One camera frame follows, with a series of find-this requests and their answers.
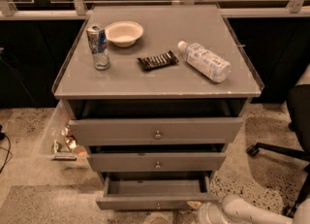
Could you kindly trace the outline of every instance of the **white robot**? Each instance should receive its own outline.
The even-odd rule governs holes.
[[[228,195],[220,202],[188,202],[195,208],[199,224],[309,224],[310,199],[297,209],[294,219],[254,207],[237,195]]]

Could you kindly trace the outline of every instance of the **chair seat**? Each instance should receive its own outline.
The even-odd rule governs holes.
[[[310,84],[293,87],[288,93],[287,107],[298,141],[310,154]]]

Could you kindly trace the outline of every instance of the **white bowl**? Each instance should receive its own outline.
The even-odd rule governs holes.
[[[143,28],[132,21],[119,21],[106,27],[108,41],[121,48],[133,45],[142,34]]]

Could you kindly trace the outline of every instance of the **floor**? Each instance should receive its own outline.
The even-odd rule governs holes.
[[[47,150],[43,135],[53,111],[0,110],[2,132],[11,140],[13,155],[0,174],[1,223],[194,223],[194,211],[99,210],[95,200],[102,196],[103,185],[87,163],[50,161],[42,152]],[[211,181],[212,193],[237,194],[254,206],[280,213],[294,202],[306,163],[263,150],[250,158],[245,149],[258,141],[299,148],[287,127],[289,116],[280,106],[248,105],[243,117],[227,159]],[[7,140],[0,146],[8,148]],[[0,150],[0,165],[5,156]]]

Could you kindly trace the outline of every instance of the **can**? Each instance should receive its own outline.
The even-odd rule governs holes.
[[[86,33],[95,68],[98,70],[107,69],[109,67],[109,53],[104,25],[93,23],[86,29]]]

